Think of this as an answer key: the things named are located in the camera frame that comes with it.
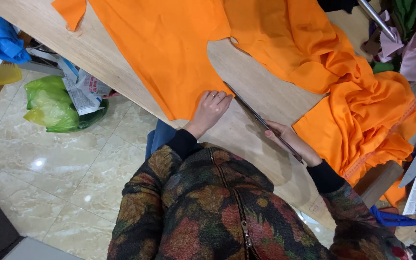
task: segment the sleeve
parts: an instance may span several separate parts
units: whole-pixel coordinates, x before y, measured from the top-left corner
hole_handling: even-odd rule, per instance
[[[175,137],[156,150],[126,183],[108,260],[155,257],[163,230],[162,188],[195,144],[196,139],[186,130],[177,131]]]
[[[325,160],[308,172],[337,225],[332,253],[344,259],[372,260],[394,257],[393,247],[405,249],[393,233],[378,224],[361,197]]]

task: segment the yellow comb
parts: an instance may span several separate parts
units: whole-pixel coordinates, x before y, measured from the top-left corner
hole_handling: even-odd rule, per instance
[[[14,63],[0,64],[0,86],[15,83],[22,79],[20,68]]]

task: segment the zipper pull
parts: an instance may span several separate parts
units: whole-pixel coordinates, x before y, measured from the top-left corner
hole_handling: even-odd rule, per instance
[[[241,225],[243,229],[243,235],[245,236],[245,244],[247,247],[251,247],[250,235],[248,234],[248,224],[245,220],[243,220]]]

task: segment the measuring tape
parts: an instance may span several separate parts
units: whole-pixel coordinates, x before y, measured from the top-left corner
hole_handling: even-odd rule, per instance
[[[386,137],[388,137],[388,135],[390,135],[390,134],[392,134],[392,133],[394,133],[396,130],[397,130],[397,128],[408,118],[408,117],[410,117],[412,114],[413,114],[413,112],[415,111],[415,109],[416,109],[416,98],[414,98],[411,102],[410,102],[410,104],[409,104],[409,106],[407,107],[407,110],[404,112],[404,114],[402,115],[402,117],[401,117],[401,120],[399,121],[399,122],[397,122],[397,123],[395,123],[392,127],[391,127],[391,129],[389,130],[389,132],[388,132],[388,134],[386,135]],[[343,173],[343,175],[341,176],[341,177],[343,177],[345,180],[348,180],[348,179],[350,179],[354,174],[355,174],[355,172],[357,172],[360,168],[361,168],[361,166],[365,163],[365,162],[367,162],[367,160],[368,160],[368,158],[370,158],[373,154],[375,153],[375,151],[372,151],[372,152],[370,152],[370,153],[366,153],[366,154],[364,154],[364,155],[362,155],[361,157],[359,157],[356,161],[355,161],[355,163],[353,163],[344,173]],[[318,210],[320,210],[320,208],[322,207],[322,205],[324,204],[324,199],[322,199],[322,197],[321,196],[318,196],[317,198],[316,198],[316,200],[314,201],[314,203],[311,205],[311,207],[309,208],[309,210],[310,211],[312,211],[312,212],[316,212],[316,211],[318,211]]]

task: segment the scissors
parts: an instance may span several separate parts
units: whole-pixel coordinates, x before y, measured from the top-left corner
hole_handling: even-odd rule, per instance
[[[272,129],[271,127],[269,127],[269,125],[261,118],[261,116],[260,115],[258,115],[258,113],[256,113],[252,108],[251,108],[251,106],[250,105],[248,105],[248,103],[246,103],[245,102],[245,100],[242,98],[242,97],[240,97],[240,95],[227,83],[227,82],[225,82],[225,81],[223,81],[224,82],[224,84],[226,85],[226,86],[228,86],[229,87],[229,89],[230,90],[232,90],[232,92],[234,92],[234,94],[235,94],[235,99],[243,106],[243,107],[245,107],[254,117],[255,117],[255,119],[259,122],[259,123],[261,123],[261,125],[263,125],[263,127],[264,128],[266,128],[266,130],[270,130],[270,131],[272,131],[273,133],[274,133],[274,135],[282,142],[282,144],[284,144],[289,150],[290,150],[290,152],[292,153],[292,155],[298,160],[298,162],[300,162],[300,163],[302,163],[302,164],[304,164],[303,163],[303,158],[298,154],[298,152],[295,150],[295,149],[293,149],[293,147],[291,147],[291,145],[289,145],[284,139],[282,139],[281,137],[280,137],[280,133],[278,133],[277,132],[277,130],[275,130],[275,129]]]

